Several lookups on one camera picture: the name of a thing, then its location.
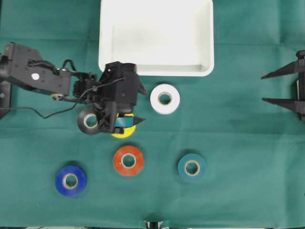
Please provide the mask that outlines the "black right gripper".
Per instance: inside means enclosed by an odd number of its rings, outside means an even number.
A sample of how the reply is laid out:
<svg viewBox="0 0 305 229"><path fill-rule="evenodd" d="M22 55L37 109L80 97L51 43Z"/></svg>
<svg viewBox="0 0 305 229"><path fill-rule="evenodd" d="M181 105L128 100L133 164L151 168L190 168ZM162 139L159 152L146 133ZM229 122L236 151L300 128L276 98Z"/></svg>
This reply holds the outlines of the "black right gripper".
<svg viewBox="0 0 305 229"><path fill-rule="evenodd" d="M274 78L278 76L290 75L298 73L296 80L297 101L293 99L273 99L262 98L263 101L275 104L290 111L296 111L300 121L305 121L305 51L301 50L296 53L297 61L291 62L284 67L270 72L261 77L261 80Z"/></svg>

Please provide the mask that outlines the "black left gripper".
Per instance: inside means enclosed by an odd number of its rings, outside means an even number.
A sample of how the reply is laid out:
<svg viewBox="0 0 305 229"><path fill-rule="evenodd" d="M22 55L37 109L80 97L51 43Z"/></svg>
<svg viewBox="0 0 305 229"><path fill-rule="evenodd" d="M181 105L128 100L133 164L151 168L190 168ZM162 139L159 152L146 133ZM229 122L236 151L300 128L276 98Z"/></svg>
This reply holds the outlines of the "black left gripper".
<svg viewBox="0 0 305 229"><path fill-rule="evenodd" d="M98 132L124 134L128 128L145 121L145 118L124 116L133 112L138 93L147 95L135 64L108 63L99 82L103 86L98 89L100 97L94 102Z"/></svg>

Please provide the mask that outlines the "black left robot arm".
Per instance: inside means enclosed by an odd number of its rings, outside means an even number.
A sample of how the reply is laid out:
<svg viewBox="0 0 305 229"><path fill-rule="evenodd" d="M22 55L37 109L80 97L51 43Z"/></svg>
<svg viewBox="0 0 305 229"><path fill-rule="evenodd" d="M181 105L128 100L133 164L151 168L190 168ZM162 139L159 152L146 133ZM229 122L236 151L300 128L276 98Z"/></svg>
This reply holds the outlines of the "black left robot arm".
<svg viewBox="0 0 305 229"><path fill-rule="evenodd" d="M123 134L143 121L132 115L138 94L146 94L133 63L106 64L101 77L77 71L74 62L61 68L43 60L38 50L9 43L0 56L0 115L13 110L11 87L49 95L55 101L84 104L77 118L85 134Z"/></svg>

